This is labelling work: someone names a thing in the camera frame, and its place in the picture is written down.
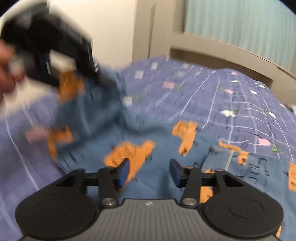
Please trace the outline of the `person's left hand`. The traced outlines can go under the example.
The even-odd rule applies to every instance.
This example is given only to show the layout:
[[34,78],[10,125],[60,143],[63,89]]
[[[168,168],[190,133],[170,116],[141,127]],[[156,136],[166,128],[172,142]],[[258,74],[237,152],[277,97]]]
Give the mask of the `person's left hand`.
[[1,41],[1,94],[11,93],[15,89],[17,82],[22,82],[25,78],[23,70],[13,73],[10,63],[15,56],[14,49]]

